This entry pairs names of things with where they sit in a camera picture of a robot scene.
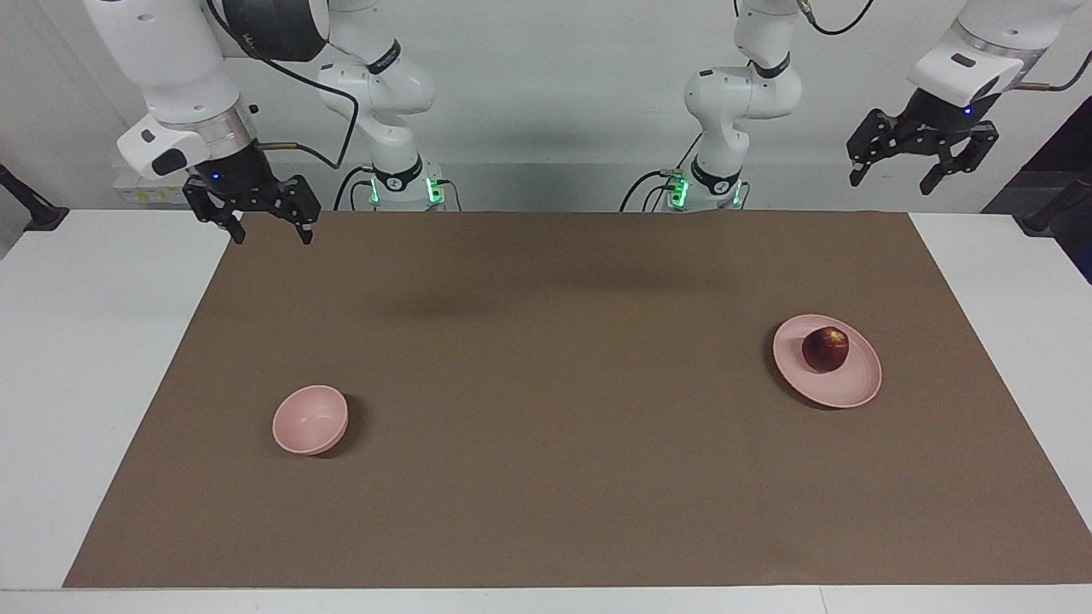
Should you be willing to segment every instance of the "white table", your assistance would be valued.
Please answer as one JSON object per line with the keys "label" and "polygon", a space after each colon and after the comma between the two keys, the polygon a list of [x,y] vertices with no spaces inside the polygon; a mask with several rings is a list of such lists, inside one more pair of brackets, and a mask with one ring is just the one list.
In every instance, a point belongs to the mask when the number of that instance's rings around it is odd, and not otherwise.
{"label": "white table", "polygon": [[[1092,287],[1010,219],[913,220],[1090,523]],[[1092,585],[60,590],[226,244],[189,213],[74,211],[0,262],[0,612],[1092,612]]]}

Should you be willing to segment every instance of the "black cable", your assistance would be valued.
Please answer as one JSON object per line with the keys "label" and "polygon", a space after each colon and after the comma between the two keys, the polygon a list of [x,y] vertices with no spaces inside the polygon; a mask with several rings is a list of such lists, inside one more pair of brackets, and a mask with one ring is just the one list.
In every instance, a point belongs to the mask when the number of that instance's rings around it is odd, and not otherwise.
{"label": "black cable", "polygon": [[[698,135],[693,139],[693,142],[690,143],[690,147],[687,149],[685,154],[682,154],[682,157],[679,160],[679,163],[675,165],[675,170],[680,170],[682,168],[682,165],[686,164],[686,160],[690,157],[690,154],[693,152],[693,149],[698,146],[698,141],[701,141],[701,132],[698,132]],[[667,187],[670,185],[670,182],[672,182],[670,178],[664,181],[663,185],[664,192],[667,191]],[[652,205],[652,211],[650,211],[649,213],[655,213],[656,210],[660,209],[660,199],[663,198],[664,192],[660,192],[660,197],[656,198],[656,204]]]}
{"label": "black cable", "polygon": [[342,179],[342,186],[337,188],[337,198],[334,199],[334,211],[339,211],[341,209],[341,199],[345,196],[345,188],[348,187],[348,182],[353,180],[353,177],[355,177],[357,173],[375,173],[375,170],[367,166],[357,166],[353,170],[349,170],[345,175],[345,178]]}
{"label": "black cable", "polygon": [[306,145],[301,145],[299,143],[295,143],[296,144],[296,149],[298,149],[299,151],[309,153],[309,154],[313,155],[314,157],[321,160],[330,168],[333,168],[334,170],[341,168],[342,164],[345,162],[345,155],[348,153],[348,145],[353,141],[353,131],[356,129],[356,120],[360,116],[360,102],[356,99],[356,96],[353,96],[348,92],[342,92],[341,90],[336,90],[334,87],[330,87],[328,85],[323,85],[323,84],[321,84],[321,83],[319,83],[317,81],[311,81],[310,79],[308,79],[308,78],[306,78],[306,76],[304,76],[301,74],[295,73],[295,72],[293,72],[293,71],[284,68],[283,66],[278,64],[278,63],[276,63],[276,62],[274,62],[272,60],[270,60],[265,56],[259,54],[258,50],[254,49],[249,43],[247,43],[247,40],[245,38],[242,38],[241,36],[237,35],[235,32],[232,31],[230,26],[227,25],[227,22],[224,21],[224,17],[221,16],[219,11],[216,10],[216,5],[213,4],[213,0],[205,0],[205,4],[209,7],[209,12],[212,13],[212,17],[216,21],[217,24],[219,24],[219,27],[224,28],[224,32],[226,32],[227,35],[230,36],[232,39],[235,40],[239,45],[239,47],[242,49],[242,51],[245,54],[247,54],[248,56],[250,56],[251,58],[253,58],[253,59],[256,59],[256,60],[258,60],[258,61],[260,61],[262,63],[264,63],[265,66],[272,68],[273,70],[275,70],[275,71],[277,71],[277,72],[280,72],[280,73],[282,73],[284,75],[287,75],[287,76],[289,76],[292,79],[295,79],[296,81],[299,81],[300,83],[310,85],[311,87],[314,87],[316,90],[321,90],[323,92],[328,92],[330,94],[334,94],[335,96],[341,96],[343,98],[348,99],[351,103],[353,103],[353,117],[348,121],[348,130],[345,131],[345,141],[342,143],[342,151],[341,151],[341,154],[337,155],[337,162],[336,163],[331,162],[330,158],[328,158],[327,156],[324,156],[324,155],[320,154],[319,152],[312,150],[311,147],[308,147]]}
{"label": "black cable", "polygon": [[1081,68],[1077,69],[1077,74],[1069,80],[1069,83],[1066,83],[1065,85],[1052,85],[1047,92],[1065,92],[1066,90],[1069,90],[1076,85],[1082,76],[1084,76],[1084,71],[1088,70],[1090,63],[1092,63],[1092,51],[1089,51],[1089,55],[1084,56],[1084,63],[1081,64]]}
{"label": "black cable", "polygon": [[868,11],[873,8],[873,2],[875,1],[876,0],[868,0],[868,3],[865,4],[865,8],[860,10],[860,14],[857,15],[857,19],[850,22],[850,25],[843,27],[842,29],[831,31],[824,28],[823,26],[819,25],[818,22],[816,22],[816,16],[815,13],[812,12],[804,13],[804,16],[807,17],[808,23],[810,23],[811,27],[814,27],[815,31],[818,32],[819,34],[826,34],[827,36],[841,36],[846,32],[850,32],[851,29],[857,27],[857,24],[860,23],[860,20],[865,19],[865,15],[868,14]]}
{"label": "black cable", "polygon": [[459,186],[455,185],[451,179],[440,179],[436,182],[437,186],[451,186],[451,189],[455,192],[455,206],[459,211],[463,211],[463,201],[459,198]]}
{"label": "black cable", "polygon": [[348,189],[348,206],[353,211],[356,211],[356,189],[360,186],[371,186],[371,181],[357,181]]}
{"label": "black cable", "polygon": [[641,176],[640,179],[638,179],[629,188],[629,191],[626,192],[626,198],[621,199],[621,208],[618,209],[618,213],[625,213],[626,212],[626,205],[629,203],[629,199],[633,196],[633,192],[636,192],[637,189],[641,187],[641,184],[648,181],[649,179],[652,179],[653,177],[660,177],[660,172],[658,170],[652,170],[652,172],[645,173],[644,175]]}
{"label": "black cable", "polygon": [[[656,192],[661,192],[660,196],[664,196],[663,192],[666,192],[666,191],[667,191],[667,187],[666,186],[656,186],[655,188],[652,188],[651,190],[649,190],[649,193],[644,197],[644,204],[641,205],[641,213],[644,213],[645,211],[649,210],[649,201],[652,200],[652,194],[654,194]],[[656,200],[656,203],[652,205],[651,213],[655,213],[657,206],[660,206],[660,200]]]}

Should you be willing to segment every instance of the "green light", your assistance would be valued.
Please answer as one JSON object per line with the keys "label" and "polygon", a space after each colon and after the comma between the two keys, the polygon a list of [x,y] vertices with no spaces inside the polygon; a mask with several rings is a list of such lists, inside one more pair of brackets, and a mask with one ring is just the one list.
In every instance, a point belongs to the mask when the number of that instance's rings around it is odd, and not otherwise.
{"label": "green light", "polygon": [[432,204],[443,202],[443,188],[436,185],[431,177],[427,177],[425,181],[428,184],[428,199],[432,201]]}
{"label": "green light", "polygon": [[674,209],[684,209],[686,208],[686,194],[690,191],[690,181],[680,175],[676,175],[675,179],[678,182],[672,191],[670,205]]}

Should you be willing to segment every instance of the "brown mat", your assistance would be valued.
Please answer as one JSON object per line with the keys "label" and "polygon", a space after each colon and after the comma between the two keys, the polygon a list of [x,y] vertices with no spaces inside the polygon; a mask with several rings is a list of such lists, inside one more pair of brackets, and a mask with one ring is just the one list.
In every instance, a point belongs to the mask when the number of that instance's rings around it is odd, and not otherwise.
{"label": "brown mat", "polygon": [[[1092,535],[905,215],[248,216],[67,587],[1092,582]],[[773,330],[842,318],[821,411]],[[329,383],[353,426],[282,452]]]}

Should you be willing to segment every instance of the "bowl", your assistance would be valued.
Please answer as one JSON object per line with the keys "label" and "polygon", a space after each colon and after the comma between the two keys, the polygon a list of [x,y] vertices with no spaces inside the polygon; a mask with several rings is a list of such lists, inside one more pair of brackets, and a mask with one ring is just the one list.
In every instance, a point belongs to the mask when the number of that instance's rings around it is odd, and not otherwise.
{"label": "bowl", "polygon": [[273,439],[294,454],[314,456],[333,448],[348,426],[348,403],[329,386],[293,392],[273,415]]}
{"label": "bowl", "polygon": [[[845,364],[830,373],[817,371],[804,359],[804,339],[824,327],[840,329],[850,338]],[[865,335],[828,316],[797,316],[783,323],[773,338],[773,358],[790,386],[828,408],[859,408],[875,399],[883,383],[879,356]]]}

